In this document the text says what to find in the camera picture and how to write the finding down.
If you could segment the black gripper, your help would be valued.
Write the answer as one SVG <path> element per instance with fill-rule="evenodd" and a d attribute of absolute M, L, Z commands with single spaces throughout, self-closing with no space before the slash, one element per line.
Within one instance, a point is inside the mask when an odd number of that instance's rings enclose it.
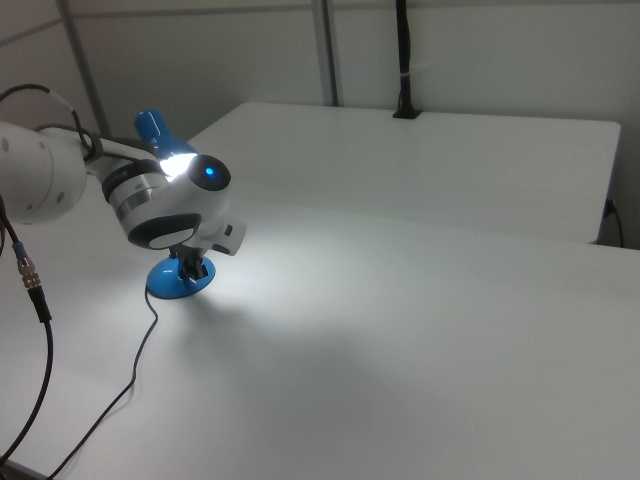
<path fill-rule="evenodd" d="M 182 264 L 180 266 L 180 278 L 203 279 L 209 273 L 200 248 L 185 245 L 175 245 L 171 247 L 171 257 L 177 258 Z"/>

